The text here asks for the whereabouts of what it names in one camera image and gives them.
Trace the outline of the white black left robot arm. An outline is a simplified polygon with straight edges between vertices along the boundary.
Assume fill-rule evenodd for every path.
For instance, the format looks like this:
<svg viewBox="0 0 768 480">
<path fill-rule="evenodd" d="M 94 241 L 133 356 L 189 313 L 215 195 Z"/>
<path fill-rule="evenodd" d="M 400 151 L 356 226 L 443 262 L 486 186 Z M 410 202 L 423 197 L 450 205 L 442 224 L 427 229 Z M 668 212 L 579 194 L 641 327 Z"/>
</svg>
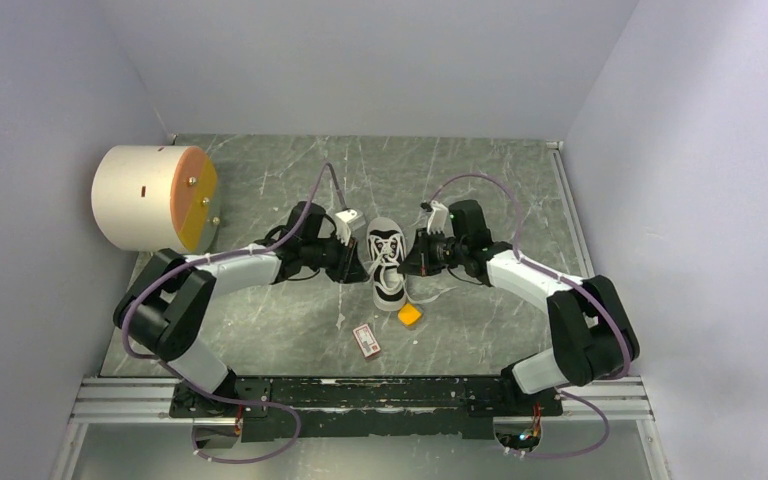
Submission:
<svg viewBox="0 0 768 480">
<path fill-rule="evenodd" d="M 200 339 L 210 302 L 242 289 L 290 281 L 307 268 L 334 283 L 367 280 L 358 258 L 356 209 L 333 215 L 299 202 L 287 221 L 239 250 L 216 255 L 155 253 L 113 313 L 114 325 L 191 385 L 185 406 L 221 416 L 239 398 L 237 375 Z"/>
</svg>

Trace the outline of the white shoelace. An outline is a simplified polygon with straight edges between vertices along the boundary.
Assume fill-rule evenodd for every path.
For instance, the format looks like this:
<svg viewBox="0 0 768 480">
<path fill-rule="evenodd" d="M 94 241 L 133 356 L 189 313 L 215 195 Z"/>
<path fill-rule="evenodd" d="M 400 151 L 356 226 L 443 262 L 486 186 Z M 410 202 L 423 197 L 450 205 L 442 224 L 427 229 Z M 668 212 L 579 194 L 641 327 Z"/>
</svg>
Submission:
<svg viewBox="0 0 768 480">
<path fill-rule="evenodd" d="M 405 240 L 401 234 L 388 237 L 371 235 L 367 237 L 366 242 L 370 257 L 372 298 L 378 309 L 395 312 L 406 303 L 425 305 L 453 290 L 453 287 L 444 287 L 437 292 L 427 292 L 420 296 L 409 291 L 407 276 L 398 272 L 398 267 L 406 256 Z"/>
</svg>

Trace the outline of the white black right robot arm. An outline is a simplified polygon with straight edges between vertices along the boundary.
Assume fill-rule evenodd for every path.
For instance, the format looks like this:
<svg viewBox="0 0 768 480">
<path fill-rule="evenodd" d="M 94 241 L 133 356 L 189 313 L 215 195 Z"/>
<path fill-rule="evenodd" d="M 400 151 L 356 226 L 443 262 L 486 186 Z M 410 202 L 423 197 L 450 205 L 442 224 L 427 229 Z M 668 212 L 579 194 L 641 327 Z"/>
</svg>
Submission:
<svg viewBox="0 0 768 480">
<path fill-rule="evenodd" d="M 518 296 L 548 317 L 550 348 L 502 370 L 502 406 L 522 414 L 538 393 L 625 375 L 639 342 L 613 282 L 605 276 L 567 276 L 496 241 L 475 200 L 423 204 L 429 219 L 417 230 L 398 270 L 428 277 L 461 267 L 472 279 Z"/>
</svg>

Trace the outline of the black and white sneaker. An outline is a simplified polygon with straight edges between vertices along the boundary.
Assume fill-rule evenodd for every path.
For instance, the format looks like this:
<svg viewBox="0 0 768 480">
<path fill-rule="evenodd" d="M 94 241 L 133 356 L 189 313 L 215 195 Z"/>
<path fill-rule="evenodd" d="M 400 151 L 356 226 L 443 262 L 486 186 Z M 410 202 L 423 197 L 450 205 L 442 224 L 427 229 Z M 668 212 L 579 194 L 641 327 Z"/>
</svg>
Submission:
<svg viewBox="0 0 768 480">
<path fill-rule="evenodd" d="M 406 257 L 402 229 L 390 218 L 377 217 L 368 225 L 366 246 L 374 305 L 384 312 L 400 310 L 407 303 L 406 276 L 398 271 Z"/>
</svg>

